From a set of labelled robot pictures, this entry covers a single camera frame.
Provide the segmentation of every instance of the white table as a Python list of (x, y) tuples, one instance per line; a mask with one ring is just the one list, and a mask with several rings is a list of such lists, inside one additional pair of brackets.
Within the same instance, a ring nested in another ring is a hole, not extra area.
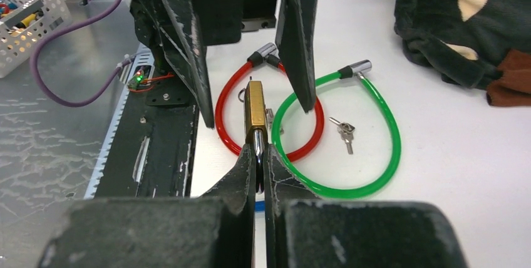
[[(529, 267), (531, 262), (531, 108), (492, 108), (485, 92), (443, 83), (437, 72), (410, 63), (393, 32), (394, 0), (319, 0), (314, 38), (316, 77), (370, 59), (366, 76), (391, 107), (401, 130), (403, 153), (390, 184), (367, 200), (415, 200), (435, 204), (451, 221), (470, 267)], [(275, 31), (244, 34), (239, 44), (209, 48), (214, 104), (225, 82), (248, 55)], [(291, 93), (287, 78), (260, 68), (265, 102), (278, 108)], [(226, 108), (228, 132), (244, 142), (243, 105), (235, 90)], [(391, 153), (389, 133), (359, 82), (318, 89), (326, 116), (356, 127), (348, 155), (328, 123), (318, 148), (296, 163), (309, 178), (337, 188), (357, 187), (384, 170)], [(314, 115), (294, 106), (284, 122), (286, 150), (311, 136)], [(214, 185), (236, 161), (217, 132), (201, 122), (192, 195)], [(265, 222), (256, 222), (257, 267), (266, 266)]]

